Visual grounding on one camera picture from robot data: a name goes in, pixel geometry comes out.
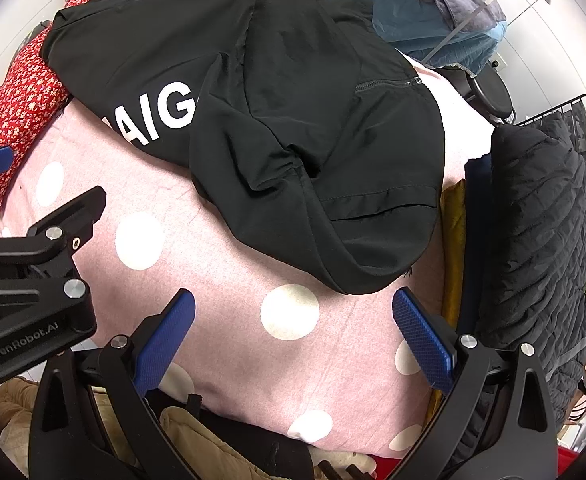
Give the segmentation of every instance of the red pillow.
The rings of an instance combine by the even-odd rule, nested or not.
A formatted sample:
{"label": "red pillow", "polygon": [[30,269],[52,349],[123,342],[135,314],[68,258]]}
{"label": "red pillow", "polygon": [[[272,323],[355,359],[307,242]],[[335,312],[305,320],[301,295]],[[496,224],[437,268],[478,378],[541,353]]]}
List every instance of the red pillow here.
{"label": "red pillow", "polygon": [[[67,7],[89,0],[67,0]],[[14,163],[0,174],[0,208],[6,190],[35,139],[68,98],[57,76],[38,55],[49,33],[43,30],[17,55],[0,86],[0,147],[14,150]]]}

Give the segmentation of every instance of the zipper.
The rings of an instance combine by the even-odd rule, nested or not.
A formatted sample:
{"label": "zipper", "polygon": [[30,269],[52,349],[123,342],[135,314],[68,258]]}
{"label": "zipper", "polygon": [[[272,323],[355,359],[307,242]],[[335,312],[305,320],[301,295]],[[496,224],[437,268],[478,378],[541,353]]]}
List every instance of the zipper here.
{"label": "zipper", "polygon": [[355,87],[356,92],[361,92],[364,90],[369,90],[371,88],[375,88],[376,86],[381,85],[388,85],[388,86],[395,86],[398,88],[405,88],[407,86],[417,86],[423,84],[424,81],[419,77],[413,77],[408,81],[395,81],[393,79],[373,79],[372,81],[367,81],[366,83],[360,83]]}

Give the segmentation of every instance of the yellow cloth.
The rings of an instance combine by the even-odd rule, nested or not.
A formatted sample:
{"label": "yellow cloth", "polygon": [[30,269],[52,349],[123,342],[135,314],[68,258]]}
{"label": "yellow cloth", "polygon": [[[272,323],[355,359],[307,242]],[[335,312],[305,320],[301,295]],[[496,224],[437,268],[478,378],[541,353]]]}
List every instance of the yellow cloth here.
{"label": "yellow cloth", "polygon": [[[462,304],[464,283],[464,247],[466,245],[466,181],[442,191],[439,206],[442,211],[442,241],[444,243],[444,301],[442,317],[457,327]],[[433,418],[442,401],[442,392],[433,390],[426,422]]]}
{"label": "yellow cloth", "polygon": [[[0,386],[0,447],[25,476],[28,476],[29,430],[37,394],[38,385],[22,378]],[[108,395],[103,388],[94,388],[94,397],[116,455],[123,462],[139,465]],[[182,408],[164,410],[160,425],[202,480],[285,480],[267,475]]]}

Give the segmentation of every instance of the wall socket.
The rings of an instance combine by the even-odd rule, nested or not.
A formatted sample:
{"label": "wall socket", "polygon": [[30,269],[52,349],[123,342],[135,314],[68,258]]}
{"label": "wall socket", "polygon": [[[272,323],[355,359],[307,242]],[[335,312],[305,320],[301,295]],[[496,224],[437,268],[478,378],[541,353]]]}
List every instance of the wall socket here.
{"label": "wall socket", "polygon": [[504,58],[502,56],[500,56],[500,54],[497,52],[489,57],[489,65],[494,65],[495,63],[497,63],[497,66],[494,67],[495,72],[501,72],[506,67],[508,67],[508,64],[506,63]]}

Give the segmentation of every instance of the metal screw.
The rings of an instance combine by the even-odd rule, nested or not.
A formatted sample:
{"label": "metal screw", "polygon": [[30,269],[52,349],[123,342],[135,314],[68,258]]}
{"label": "metal screw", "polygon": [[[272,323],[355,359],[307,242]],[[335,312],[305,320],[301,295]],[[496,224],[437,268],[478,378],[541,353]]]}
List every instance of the metal screw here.
{"label": "metal screw", "polygon": [[86,285],[82,280],[71,278],[64,284],[64,293],[72,300],[78,300],[86,293]]}
{"label": "metal screw", "polygon": [[462,346],[465,348],[475,348],[477,346],[477,339],[470,334],[465,334],[459,339]]}
{"label": "metal screw", "polygon": [[529,357],[535,355],[535,347],[529,343],[523,343],[519,349],[522,351],[522,354]]}
{"label": "metal screw", "polygon": [[113,348],[124,348],[129,342],[129,338],[125,335],[116,335],[111,339],[111,346]]}
{"label": "metal screw", "polygon": [[54,225],[53,227],[49,227],[44,234],[47,235],[49,240],[57,240],[62,236],[62,229]]}

